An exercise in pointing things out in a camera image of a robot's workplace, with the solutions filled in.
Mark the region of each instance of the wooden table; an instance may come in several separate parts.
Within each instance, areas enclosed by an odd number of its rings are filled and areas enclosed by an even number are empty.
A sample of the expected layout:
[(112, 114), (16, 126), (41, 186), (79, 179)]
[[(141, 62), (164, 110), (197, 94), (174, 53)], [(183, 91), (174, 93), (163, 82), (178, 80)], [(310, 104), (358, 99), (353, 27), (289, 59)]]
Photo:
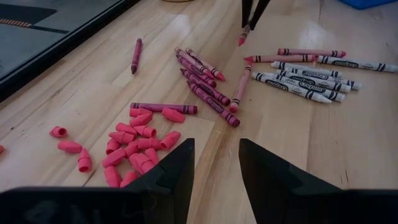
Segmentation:
[[(243, 57), (279, 47), (347, 51), (347, 58), (398, 64), (398, 2), (357, 11), (332, 0), (273, 0), (237, 47), (241, 3), (143, 0), (34, 81), (0, 104), (0, 190), (22, 185), (104, 186), (100, 161), (108, 133), (127, 122), (130, 102), (186, 103), (199, 113), (183, 124), (156, 115), (162, 138), (170, 130), (196, 139), (195, 185), (189, 223), (254, 223), (241, 179), (238, 141), (249, 138), (296, 166), (342, 188), (398, 188), (398, 74), (341, 71), (363, 84), (342, 103), (306, 100), (250, 80), (232, 128), (198, 99), (181, 76), (174, 48), (190, 47), (226, 75), (217, 89), (232, 97)], [(131, 75), (135, 40), (144, 50)], [(272, 72), (268, 63), (254, 71)], [(82, 174), (77, 155), (49, 136), (64, 126), (87, 147), (94, 171)], [(123, 174), (131, 166), (118, 167)]]

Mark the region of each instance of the pencil cap eraser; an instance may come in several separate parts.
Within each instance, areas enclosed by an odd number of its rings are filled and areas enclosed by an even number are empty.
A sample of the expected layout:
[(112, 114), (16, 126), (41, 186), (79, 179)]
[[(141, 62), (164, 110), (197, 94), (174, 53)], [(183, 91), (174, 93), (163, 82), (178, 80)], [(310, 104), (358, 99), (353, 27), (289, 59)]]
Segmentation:
[(61, 128), (59, 126), (56, 126), (53, 128), (53, 130), (50, 131), (50, 135), (55, 138), (63, 138), (68, 136), (68, 131), (66, 128)]
[(116, 166), (123, 161), (126, 156), (126, 152), (124, 152), (123, 148), (119, 148), (118, 150), (109, 154), (105, 159), (102, 160), (102, 166), (105, 168), (109, 166)]
[(149, 148), (149, 149), (145, 150), (144, 154), (150, 159), (150, 161), (153, 163), (153, 165), (156, 165), (159, 163), (159, 158), (157, 157), (157, 153), (154, 148)]
[(178, 131), (172, 131), (166, 135), (160, 142), (160, 146), (164, 150), (169, 150), (180, 138), (181, 133)]
[(58, 148), (69, 153), (80, 153), (83, 147), (74, 141), (62, 140), (58, 143)]
[(136, 117), (142, 114), (152, 114), (152, 111), (147, 110), (145, 108), (130, 108), (130, 116)]
[(185, 121), (183, 114), (170, 108), (164, 108), (162, 110), (162, 115), (174, 122), (183, 123)]
[(136, 118), (130, 120), (130, 126), (135, 127), (135, 126), (146, 125), (151, 120), (152, 120), (152, 113), (138, 115)]
[(125, 131), (112, 132), (109, 134), (109, 137), (113, 138), (118, 143), (126, 144), (132, 142), (136, 138), (135, 135), (129, 134)]
[(77, 160), (79, 164), (80, 172), (88, 172), (91, 170), (91, 158), (88, 154), (87, 149), (83, 148), (80, 152), (79, 159)]
[(156, 129), (148, 127), (146, 125), (135, 126), (134, 129), (142, 136), (146, 138), (153, 138), (156, 136)]
[(126, 152), (126, 159), (128, 159), (134, 153), (139, 152), (138, 148), (138, 140), (130, 142), (127, 147), (124, 148), (124, 152)]
[(120, 187), (122, 178), (114, 166), (105, 168), (104, 175), (110, 187)]
[(116, 125), (116, 130), (117, 131), (125, 131), (129, 134), (133, 134), (133, 135), (137, 135), (137, 131), (134, 130), (134, 128), (132, 128), (132, 126), (128, 125), (128, 124), (123, 124), (123, 123), (118, 123)]
[(135, 181), (138, 178), (137, 174), (134, 171), (127, 171), (124, 176), (122, 182), (120, 183), (120, 187), (125, 187), (129, 185), (131, 182)]
[(120, 148), (120, 143), (118, 143), (116, 140), (114, 139), (110, 139), (106, 145), (106, 150), (105, 153), (107, 155), (111, 154), (113, 151), (116, 151), (117, 149)]

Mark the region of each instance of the crayon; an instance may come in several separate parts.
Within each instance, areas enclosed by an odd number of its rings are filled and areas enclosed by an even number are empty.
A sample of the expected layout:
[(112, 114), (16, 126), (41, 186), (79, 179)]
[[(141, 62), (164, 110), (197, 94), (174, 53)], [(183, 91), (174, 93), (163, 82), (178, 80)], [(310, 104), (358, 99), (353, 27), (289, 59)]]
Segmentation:
[(227, 122), (232, 125), (232, 127), (238, 127), (241, 123), (233, 114), (229, 113), (223, 106), (219, 105), (212, 97), (207, 95), (198, 85), (194, 84), (191, 81), (187, 81), (189, 88), (201, 98), (204, 102), (206, 102), (213, 110), (217, 111), (221, 117), (223, 117)]
[[(317, 78), (317, 79), (321, 79), (321, 80), (326, 80), (326, 81), (330, 81), (330, 82), (340, 83), (340, 84), (343, 84), (343, 85), (351, 87), (352, 90), (358, 90), (358, 89), (360, 89), (362, 87), (362, 84), (359, 83), (359, 82), (355, 82), (355, 81), (351, 81), (351, 80), (345, 80), (345, 79), (342, 79), (340, 77), (330, 77), (328, 75), (322, 75), (322, 74), (318, 74), (316, 72), (303, 71), (303, 70), (300, 70), (300, 69), (297, 69), (297, 68), (286, 67), (285, 69), (286, 69), (286, 71), (293, 72), (293, 73), (296, 73), (296, 74), (299, 74), (299, 75), (305, 75), (307, 77), (313, 77), (313, 78)], [(343, 91), (343, 92), (346, 92), (346, 93), (349, 92), (349, 90), (345, 86), (342, 86), (341, 90), (338, 90), (338, 91)]]
[(248, 24), (245, 27), (243, 27), (242, 33), (239, 36), (239, 39), (238, 39), (238, 46), (239, 47), (244, 44), (244, 42), (246, 41), (246, 38), (248, 37), (249, 33), (250, 33), (250, 26)]
[(324, 55), (331, 57), (344, 57), (346, 52), (344, 50), (307, 50), (307, 49), (278, 49), (278, 55)]
[(192, 65), (185, 57), (176, 55), (177, 60), (187, 69), (189, 69), (191, 72), (193, 72), (195, 75), (197, 75), (201, 80), (205, 81), (207, 84), (209, 84), (211, 87), (216, 88), (217, 83), (214, 82), (214, 80), (207, 75), (205, 75), (203, 72), (201, 72), (199, 69), (197, 69), (195, 66)]
[(231, 100), (228, 97), (224, 96), (224, 94), (220, 93), (204, 81), (200, 80), (194, 73), (183, 68), (180, 68), (180, 70), (183, 76), (185, 76), (188, 80), (193, 81), (203, 91), (207, 92), (211, 97), (219, 101), (224, 106), (228, 106), (231, 103)]
[(327, 90), (325, 88), (319, 87), (319, 86), (314, 86), (314, 85), (310, 85), (308, 83), (304, 83), (304, 82), (300, 82), (291, 78), (287, 78), (287, 77), (283, 77), (282, 75), (277, 75), (274, 73), (260, 73), (260, 72), (253, 72), (252, 73), (252, 77), (256, 80), (262, 81), (262, 79), (264, 79), (265, 76), (270, 76), (272, 78), (275, 78), (277, 80), (295, 85), (295, 86), (299, 86), (301, 88), (304, 88), (306, 90), (312, 90), (315, 93), (319, 93), (322, 96), (328, 98), (329, 100), (335, 100), (335, 101), (339, 101), (342, 102), (344, 100), (345, 95), (335, 92), (335, 91), (331, 91), (331, 90)]
[(294, 93), (298, 96), (302, 96), (304, 98), (317, 101), (320, 103), (331, 103), (331, 100), (328, 98), (322, 96), (321, 94), (315, 93), (312, 90), (306, 90), (304, 88), (301, 88), (299, 86), (294, 86), (292, 84), (277, 80), (276, 78), (272, 78), (268, 75), (264, 75), (262, 78), (258, 79), (258, 81), (266, 83), (270, 86), (280, 88), (281, 90), (289, 91), (291, 93)]
[(152, 112), (162, 112), (164, 108), (170, 108), (183, 114), (197, 114), (198, 107), (192, 105), (165, 105), (159, 103), (131, 103), (130, 108), (145, 108)]
[(210, 72), (209, 69), (207, 69), (205, 66), (199, 64), (195, 59), (191, 58), (191, 56), (189, 56), (187, 53), (185, 53), (183, 50), (181, 50), (180, 48), (176, 47), (174, 49), (175, 53), (181, 57), (184, 57), (185, 59), (187, 59), (189, 62), (191, 62), (191, 64), (193, 66), (195, 66), (197, 69), (199, 69), (202, 73), (204, 73), (205, 75), (207, 75), (210, 78), (215, 78), (215, 76)]
[(313, 62), (315, 55), (257, 55), (244, 58), (247, 61), (258, 62)]
[(327, 88), (329, 90), (335, 90), (335, 91), (343, 91), (345, 93), (348, 93), (351, 90), (351, 87), (348, 85), (344, 85), (341, 83), (336, 83), (332, 81), (327, 81), (327, 80), (321, 80), (319, 78), (313, 78), (309, 77), (306, 75), (301, 75), (298, 73), (294, 73), (291, 70), (276, 70), (276, 74), (286, 76), (287, 78), (291, 78), (300, 82), (304, 82), (310, 85), (315, 85), (319, 86), (322, 88)]
[(142, 50), (142, 40), (141, 38), (137, 39), (136, 48), (134, 49), (134, 55), (132, 56), (131, 62), (131, 73), (134, 74), (138, 68), (139, 57), (141, 56)]
[(318, 62), (328, 63), (331, 65), (338, 65), (350, 68), (362, 68), (368, 70), (374, 70), (378, 72), (398, 72), (398, 65), (388, 65), (385, 63), (375, 63), (375, 62), (362, 62), (358, 60), (350, 60), (335, 57), (319, 56)]
[(292, 64), (292, 63), (272, 62), (271, 66), (274, 67), (274, 68), (281, 69), (281, 70), (284, 70), (285, 67), (289, 67), (289, 68), (297, 68), (297, 69), (304, 70), (304, 71), (309, 71), (309, 72), (315, 72), (315, 73), (322, 74), (322, 75), (328, 75), (328, 76), (331, 76), (331, 77), (342, 77), (342, 73), (341, 72), (332, 71), (332, 70), (326, 70), (326, 69), (320, 69), (320, 68), (312, 68), (312, 67), (307, 67), (307, 66), (303, 66), (303, 65), (296, 65), (296, 64)]
[(250, 77), (252, 62), (247, 62), (246, 68), (244, 68), (243, 75), (239, 81), (238, 89), (235, 92), (235, 96), (231, 101), (231, 106), (229, 106), (229, 111), (235, 113), (239, 109), (239, 104), (241, 103), (241, 99), (244, 94), (244, 89), (248, 84), (248, 80)]
[(193, 58), (199, 64), (205, 66), (211, 72), (211, 74), (213, 74), (217, 79), (225, 81), (224, 75), (217, 68), (215, 68), (214, 66), (212, 66), (212, 64), (208, 63), (203, 58), (201, 58), (192, 49), (187, 48), (185, 49), (185, 51), (189, 56), (191, 56), (191, 58)]

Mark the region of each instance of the wood grain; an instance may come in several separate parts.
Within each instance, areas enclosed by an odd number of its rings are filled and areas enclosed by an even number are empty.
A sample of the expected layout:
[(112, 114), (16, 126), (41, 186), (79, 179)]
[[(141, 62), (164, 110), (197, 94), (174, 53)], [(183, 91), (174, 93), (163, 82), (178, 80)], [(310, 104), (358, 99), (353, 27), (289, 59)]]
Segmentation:
[[(363, 84), (344, 102), (322, 105), (251, 80), (232, 128), (187, 87), (174, 48), (190, 47), (223, 71), (217, 89), (232, 97), (243, 57), (280, 47), (347, 51), (347, 58), (398, 64), (398, 2), (357, 11), (332, 0), (273, 0), (238, 47), (241, 3), (142, 0), (0, 104), (0, 190), (23, 185), (105, 186), (108, 133), (129, 121), (130, 102), (186, 103), (199, 113), (173, 124), (156, 114), (162, 138), (172, 130), (196, 142), (189, 223), (255, 223), (239, 168), (238, 141), (249, 138), (342, 188), (398, 188), (398, 75), (317, 64)], [(135, 40), (143, 39), (131, 75)], [(254, 71), (273, 72), (269, 63)], [(48, 134), (64, 126), (93, 158), (79, 173), (77, 156)], [(132, 169), (125, 161), (124, 174)]]

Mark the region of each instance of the crayon tip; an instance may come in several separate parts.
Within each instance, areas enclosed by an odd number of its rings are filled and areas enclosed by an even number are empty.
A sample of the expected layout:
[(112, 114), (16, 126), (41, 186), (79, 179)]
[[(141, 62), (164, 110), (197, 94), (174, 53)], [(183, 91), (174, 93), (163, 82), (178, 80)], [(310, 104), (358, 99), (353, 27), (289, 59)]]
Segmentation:
[(244, 37), (239, 37), (239, 40), (238, 40), (239, 47), (244, 44), (245, 40), (246, 39)]
[(221, 81), (225, 81), (225, 77), (224, 77), (224, 75), (221, 72), (219, 74), (217, 74), (216, 78), (221, 80)]
[(252, 56), (250, 56), (250, 57), (245, 57), (245, 58), (243, 58), (243, 60), (246, 60), (246, 61), (248, 61), (248, 62), (253, 62), (253, 57), (252, 57)]

